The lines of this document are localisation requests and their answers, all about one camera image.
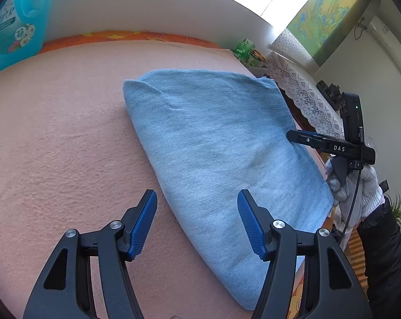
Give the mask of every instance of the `painting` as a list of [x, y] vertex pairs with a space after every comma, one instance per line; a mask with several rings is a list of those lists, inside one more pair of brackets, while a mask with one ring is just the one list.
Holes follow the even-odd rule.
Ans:
[[355, 26], [370, 0], [308, 0], [287, 29], [320, 67]]

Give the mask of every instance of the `hand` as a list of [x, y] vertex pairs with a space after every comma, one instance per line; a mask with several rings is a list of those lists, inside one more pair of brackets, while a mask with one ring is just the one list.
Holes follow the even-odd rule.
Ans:
[[[353, 171], [348, 175], [346, 184], [341, 187], [341, 183], [335, 174], [330, 159], [326, 162], [325, 170], [328, 175], [326, 182], [328, 183], [334, 197], [334, 206], [339, 204], [342, 219], [346, 221], [348, 219], [354, 196], [358, 172]], [[384, 202], [385, 199], [382, 189], [379, 187], [375, 169], [370, 165], [365, 165], [361, 171], [359, 190], [357, 192], [357, 198], [349, 227], [352, 228], [355, 226], [360, 218], [365, 219]]]

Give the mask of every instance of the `blue gripper pad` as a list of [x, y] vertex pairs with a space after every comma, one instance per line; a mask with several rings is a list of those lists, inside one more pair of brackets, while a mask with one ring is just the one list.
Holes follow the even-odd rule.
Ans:
[[155, 191], [152, 191], [131, 232], [131, 243], [128, 255], [132, 260], [134, 260], [136, 255], [139, 255], [143, 249], [147, 234], [152, 225], [156, 208], [157, 196]]
[[237, 196], [237, 209], [248, 234], [255, 254], [266, 261], [268, 243], [266, 234], [270, 231], [272, 216], [267, 209], [257, 206], [248, 190], [241, 190]]

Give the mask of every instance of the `light blue cloth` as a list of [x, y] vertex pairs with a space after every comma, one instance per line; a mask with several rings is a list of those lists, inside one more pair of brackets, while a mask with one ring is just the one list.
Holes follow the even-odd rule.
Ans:
[[274, 80], [155, 70], [126, 80], [123, 93], [178, 222], [236, 301], [253, 310], [268, 263], [252, 252], [238, 192], [247, 188], [275, 219], [310, 232], [333, 204], [305, 147], [286, 139], [296, 127]]

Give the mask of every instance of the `orange flower pattern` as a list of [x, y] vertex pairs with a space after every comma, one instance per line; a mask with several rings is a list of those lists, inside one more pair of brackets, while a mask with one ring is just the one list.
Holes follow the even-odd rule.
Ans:
[[101, 31], [90, 32], [44, 43], [38, 54], [75, 45], [109, 41], [162, 41], [198, 45], [204, 48], [221, 49], [217, 44], [187, 36], [171, 35], [149, 31]]

